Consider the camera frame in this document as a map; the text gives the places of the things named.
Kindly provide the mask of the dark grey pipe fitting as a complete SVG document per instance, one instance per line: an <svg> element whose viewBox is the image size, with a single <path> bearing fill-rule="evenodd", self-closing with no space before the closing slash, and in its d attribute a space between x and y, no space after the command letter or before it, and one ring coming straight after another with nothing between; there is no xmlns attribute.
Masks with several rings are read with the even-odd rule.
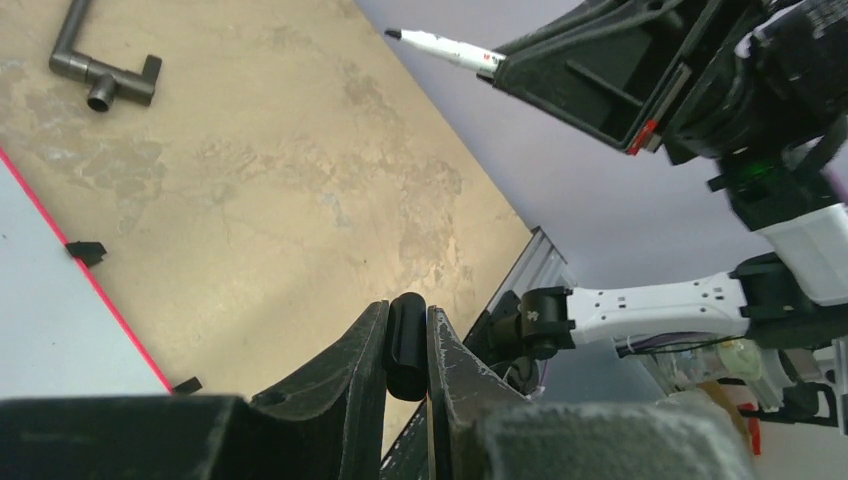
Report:
<svg viewBox="0 0 848 480"><path fill-rule="evenodd" d="M75 49L90 1L73 0L60 27L48 61L58 76L90 86L87 106L98 113L108 112L116 98L149 107L153 101L163 60L148 55L140 73L120 69Z"/></svg>

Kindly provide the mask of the aluminium frame rail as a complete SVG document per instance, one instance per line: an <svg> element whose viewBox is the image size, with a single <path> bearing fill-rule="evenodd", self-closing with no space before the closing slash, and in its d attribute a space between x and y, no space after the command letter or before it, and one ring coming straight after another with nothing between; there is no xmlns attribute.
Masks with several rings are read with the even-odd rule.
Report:
<svg viewBox="0 0 848 480"><path fill-rule="evenodd" d="M494 364L496 356L487 339L490 324L517 313L524 292L571 283L563 256L541 228L533 229L531 239L465 336L465 346L484 363ZM427 479L427 447L427 404L422 402L384 455L380 477Z"/></svg>

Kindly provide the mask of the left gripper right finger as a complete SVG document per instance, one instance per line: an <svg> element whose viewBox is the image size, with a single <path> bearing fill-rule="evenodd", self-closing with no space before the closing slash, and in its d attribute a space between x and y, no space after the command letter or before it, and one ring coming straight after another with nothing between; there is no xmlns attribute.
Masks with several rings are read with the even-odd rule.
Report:
<svg viewBox="0 0 848 480"><path fill-rule="evenodd" d="M487 479L491 462L484 422L528 399L462 342L445 311L427 309L428 467L431 479Z"/></svg>

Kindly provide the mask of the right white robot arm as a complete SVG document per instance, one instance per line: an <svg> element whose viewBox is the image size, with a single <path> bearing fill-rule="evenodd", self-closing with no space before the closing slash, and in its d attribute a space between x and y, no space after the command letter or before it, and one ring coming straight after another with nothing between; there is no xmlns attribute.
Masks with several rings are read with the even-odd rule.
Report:
<svg viewBox="0 0 848 480"><path fill-rule="evenodd" d="M485 334L498 362L632 336L620 356L733 340L777 353L764 421L847 427L843 1L584 1L499 47L492 86L629 155L713 160L708 183L771 246L735 269L618 291L542 287Z"/></svg>

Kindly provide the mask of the red framed whiteboard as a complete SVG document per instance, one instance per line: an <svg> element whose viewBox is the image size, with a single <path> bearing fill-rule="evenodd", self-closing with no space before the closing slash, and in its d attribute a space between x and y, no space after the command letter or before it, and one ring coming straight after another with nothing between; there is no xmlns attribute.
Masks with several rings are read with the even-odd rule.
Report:
<svg viewBox="0 0 848 480"><path fill-rule="evenodd" d="M1 157L1 397L191 394L166 379L7 155Z"/></svg>

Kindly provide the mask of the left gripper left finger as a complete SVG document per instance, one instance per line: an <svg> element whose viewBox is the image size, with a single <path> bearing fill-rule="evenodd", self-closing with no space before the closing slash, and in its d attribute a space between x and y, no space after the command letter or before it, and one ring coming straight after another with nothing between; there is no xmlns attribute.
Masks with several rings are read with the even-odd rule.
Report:
<svg viewBox="0 0 848 480"><path fill-rule="evenodd" d="M275 419L270 479L377 479L387 396L382 357L389 302L371 303L334 343L251 406Z"/></svg>

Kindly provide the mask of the black marker cap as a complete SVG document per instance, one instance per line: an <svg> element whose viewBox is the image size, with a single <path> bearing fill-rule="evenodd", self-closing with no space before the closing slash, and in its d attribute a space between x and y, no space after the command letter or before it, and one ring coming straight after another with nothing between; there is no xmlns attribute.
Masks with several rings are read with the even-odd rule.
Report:
<svg viewBox="0 0 848 480"><path fill-rule="evenodd" d="M396 399L417 402L427 394L426 315L425 299L414 292L389 305L383 367Z"/></svg>

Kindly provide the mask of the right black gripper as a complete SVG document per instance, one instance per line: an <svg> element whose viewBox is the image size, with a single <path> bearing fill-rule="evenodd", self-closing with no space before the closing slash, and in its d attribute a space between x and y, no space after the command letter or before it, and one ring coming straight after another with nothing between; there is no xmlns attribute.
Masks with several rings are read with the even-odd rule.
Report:
<svg viewBox="0 0 848 480"><path fill-rule="evenodd" d="M680 60L691 69L660 123L671 164L762 144L790 94L755 30L791 1L584 1L496 48L498 90L625 152L657 120Z"/></svg>

